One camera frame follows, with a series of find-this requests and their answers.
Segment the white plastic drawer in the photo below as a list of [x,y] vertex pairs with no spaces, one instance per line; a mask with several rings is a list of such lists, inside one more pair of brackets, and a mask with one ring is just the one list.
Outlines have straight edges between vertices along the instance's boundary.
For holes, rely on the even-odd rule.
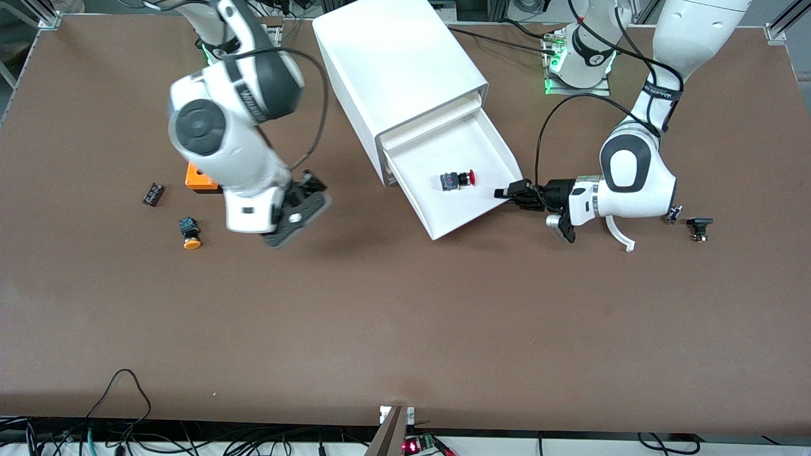
[[[481,108],[403,145],[383,147],[383,154],[432,239],[502,204],[494,191],[523,178],[515,156]],[[474,185],[443,190],[441,175],[469,171]]]
[[423,113],[398,127],[380,135],[380,146],[389,152],[423,138],[442,127],[449,126],[463,116],[478,112],[483,104],[480,92],[471,92],[430,112]]

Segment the red mushroom push button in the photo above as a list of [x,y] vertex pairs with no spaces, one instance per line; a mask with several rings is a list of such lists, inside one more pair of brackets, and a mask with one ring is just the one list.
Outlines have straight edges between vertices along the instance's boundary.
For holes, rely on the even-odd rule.
[[440,185],[442,191],[459,190],[463,187],[474,186],[476,184],[476,175],[474,170],[467,172],[450,172],[440,174]]

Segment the orange mushroom push button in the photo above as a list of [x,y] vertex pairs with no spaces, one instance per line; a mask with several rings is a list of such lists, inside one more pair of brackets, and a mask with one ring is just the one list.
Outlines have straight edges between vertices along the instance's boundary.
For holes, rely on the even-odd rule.
[[179,231],[184,237],[183,248],[186,250],[198,249],[202,242],[200,240],[200,228],[197,220],[192,217],[185,217],[179,221]]

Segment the white drawer cabinet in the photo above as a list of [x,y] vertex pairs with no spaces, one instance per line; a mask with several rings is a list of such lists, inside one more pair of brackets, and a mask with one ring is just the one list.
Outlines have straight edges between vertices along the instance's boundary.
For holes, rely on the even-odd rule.
[[489,83],[428,0],[355,0],[312,22],[333,92],[385,187],[380,135]]

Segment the circuit board with red light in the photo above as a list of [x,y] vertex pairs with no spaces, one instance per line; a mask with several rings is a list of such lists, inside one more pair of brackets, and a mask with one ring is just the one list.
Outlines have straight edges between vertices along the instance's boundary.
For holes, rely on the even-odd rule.
[[431,433],[409,436],[403,441],[402,456],[415,456],[432,448],[435,448],[435,439]]

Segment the orange button enclosure box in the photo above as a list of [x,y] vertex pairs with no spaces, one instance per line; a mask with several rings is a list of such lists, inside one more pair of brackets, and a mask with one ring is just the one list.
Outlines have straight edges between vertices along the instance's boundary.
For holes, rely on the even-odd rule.
[[194,163],[186,167],[185,186],[197,194],[219,194],[221,187],[214,179],[203,173]]

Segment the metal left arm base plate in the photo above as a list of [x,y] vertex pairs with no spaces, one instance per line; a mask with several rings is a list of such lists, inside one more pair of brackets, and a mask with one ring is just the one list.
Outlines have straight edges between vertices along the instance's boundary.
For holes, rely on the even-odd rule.
[[544,56],[545,94],[609,96],[608,74],[616,52],[608,49],[585,59],[568,48],[571,38],[572,32],[565,28],[542,38],[542,49],[551,52]]

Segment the brown slanted post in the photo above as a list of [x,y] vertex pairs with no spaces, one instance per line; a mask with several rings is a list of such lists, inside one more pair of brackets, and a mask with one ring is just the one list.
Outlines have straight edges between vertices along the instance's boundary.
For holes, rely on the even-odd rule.
[[402,445],[406,439],[408,419],[408,407],[389,407],[383,413],[383,422],[363,456],[404,456]]

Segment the aluminium frame corner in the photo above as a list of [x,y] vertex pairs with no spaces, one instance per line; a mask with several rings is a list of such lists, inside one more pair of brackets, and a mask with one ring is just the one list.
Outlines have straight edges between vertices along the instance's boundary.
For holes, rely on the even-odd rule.
[[54,0],[0,0],[0,72],[22,64],[41,29],[56,26],[60,15]]
[[782,46],[787,40],[786,32],[811,12],[811,0],[792,0],[771,22],[764,26],[769,46]]

